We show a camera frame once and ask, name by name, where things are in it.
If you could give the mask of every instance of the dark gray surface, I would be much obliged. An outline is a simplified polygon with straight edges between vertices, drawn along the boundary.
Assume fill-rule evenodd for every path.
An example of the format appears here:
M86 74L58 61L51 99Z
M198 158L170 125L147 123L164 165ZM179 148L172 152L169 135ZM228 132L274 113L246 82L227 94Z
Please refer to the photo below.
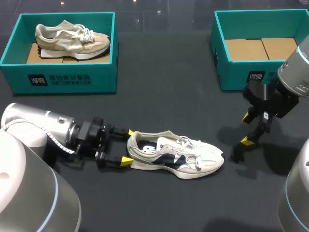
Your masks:
M241 124L248 103L222 92L209 36L216 9L298 8L296 0L0 0L0 54L21 12L116 11L119 74L115 95L13 96L0 74L0 112L12 102L77 120L101 116L143 132L171 130L211 143L227 157L254 126ZM277 199L295 154L308 138L308 100L275 120L262 146L246 161L226 161L212 176L179 180L164 171L82 171L59 164L78 193L81 232L280 232ZM124 152L124 145L114 146Z

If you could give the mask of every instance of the teal box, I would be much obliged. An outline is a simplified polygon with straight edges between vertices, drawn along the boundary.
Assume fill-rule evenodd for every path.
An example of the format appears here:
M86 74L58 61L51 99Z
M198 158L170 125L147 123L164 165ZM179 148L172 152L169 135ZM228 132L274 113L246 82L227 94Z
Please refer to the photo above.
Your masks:
M110 36L110 61L26 64L37 24L53 27L63 20ZM114 12L21 14L0 60L0 68L15 94L112 93L117 87L117 58ZM41 78L41 86L33 85L33 77Z
M285 60L232 61L225 40L292 38L299 45L309 34L307 9L215 11L211 49L222 90L242 90L250 73L269 83Z

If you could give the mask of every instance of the shoe tongue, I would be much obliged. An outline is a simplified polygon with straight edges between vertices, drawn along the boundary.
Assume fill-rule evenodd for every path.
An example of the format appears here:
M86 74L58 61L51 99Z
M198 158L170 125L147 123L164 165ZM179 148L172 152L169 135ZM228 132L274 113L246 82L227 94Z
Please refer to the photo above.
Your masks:
M60 23L60 25L64 28L67 28L67 29L73 29L73 27L74 27L74 24L68 22L67 20L63 20L63 22Z
M162 147L164 147L164 145L170 145L172 147L175 148L181 148L181 144L176 143L176 141L172 140L172 139L168 139L165 137L159 137L157 142L156 142L156 150L159 151L162 149Z
M62 32L66 32L67 34L70 34L70 35L73 35L73 36L78 36L78 34L75 31L59 30L59 31L57 31L56 37L58 37Z

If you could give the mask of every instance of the white sneaker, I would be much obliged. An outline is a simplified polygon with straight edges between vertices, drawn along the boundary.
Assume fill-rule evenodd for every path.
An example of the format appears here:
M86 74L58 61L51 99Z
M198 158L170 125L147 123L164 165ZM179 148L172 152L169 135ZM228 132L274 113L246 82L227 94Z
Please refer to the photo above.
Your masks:
M37 25L35 37L42 58L94 59L107 54L110 47L109 36L66 20L56 27Z
M181 179L209 175L224 163L223 152L215 146L170 131L158 134L136 131L129 138L127 149L134 159L131 168L164 169Z

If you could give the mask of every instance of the shoelace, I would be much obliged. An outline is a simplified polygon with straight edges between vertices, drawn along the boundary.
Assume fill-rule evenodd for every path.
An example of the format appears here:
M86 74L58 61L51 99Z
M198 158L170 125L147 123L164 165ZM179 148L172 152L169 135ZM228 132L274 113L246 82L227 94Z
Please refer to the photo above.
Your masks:
M202 163L202 158L201 154L195 154L197 152L197 147L201 143L201 141L197 141L196 143L193 143L191 139L189 139L186 136L180 136L184 141L180 141L180 139L176 140L176 143L182 144L182 147L180 150L184 150L186 147L190 146L194 152L194 154L188 154L188 156L185 158L185 161L188 163L188 158L194 158L195 159L195 167L196 169L200 170L201 169L201 163Z
M83 32L82 35L75 36L75 38L78 38L80 42L84 42L84 43L93 42L95 38L93 30L89 30L88 28L85 28L85 26L82 24L75 24L75 25L79 27L79 29L76 31L77 34L80 31Z

